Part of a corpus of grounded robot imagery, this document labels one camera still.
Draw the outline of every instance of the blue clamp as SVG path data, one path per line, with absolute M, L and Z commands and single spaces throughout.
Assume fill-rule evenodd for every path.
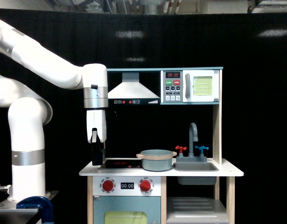
M 43 196 L 33 196 L 17 203 L 17 209 L 39 208 L 41 209 L 42 224 L 54 224 L 54 212 L 51 201 Z
M 200 150 L 200 153 L 203 153 L 203 150 L 206 149 L 206 150 L 209 150 L 209 147 L 205 147 L 205 146 L 195 146 L 195 148 L 198 148 Z

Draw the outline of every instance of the digital display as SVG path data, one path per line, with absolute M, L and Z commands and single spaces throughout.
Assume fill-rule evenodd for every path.
M 120 189 L 134 189 L 134 183 L 120 183 Z
M 166 78 L 180 78 L 181 72 L 166 72 Z

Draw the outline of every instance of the gray pot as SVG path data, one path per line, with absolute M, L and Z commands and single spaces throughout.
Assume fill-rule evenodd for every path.
M 142 151 L 136 155 L 141 158 L 142 167 L 150 171 L 164 171 L 172 166 L 172 157 L 176 156 L 176 152 L 163 149 L 151 149 Z

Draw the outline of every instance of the gray sink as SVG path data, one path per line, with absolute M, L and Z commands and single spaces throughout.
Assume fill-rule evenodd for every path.
M 219 169 L 210 162 L 175 162 L 176 171 L 219 171 Z
M 176 171 L 185 172 L 209 172 L 219 170 L 210 162 L 175 162 L 173 165 Z M 178 176 L 177 181 L 181 185 L 214 185 L 217 178 L 215 176 Z

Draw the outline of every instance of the microwave display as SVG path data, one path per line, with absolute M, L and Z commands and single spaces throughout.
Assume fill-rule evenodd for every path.
M 180 72 L 166 72 L 166 78 L 180 78 Z

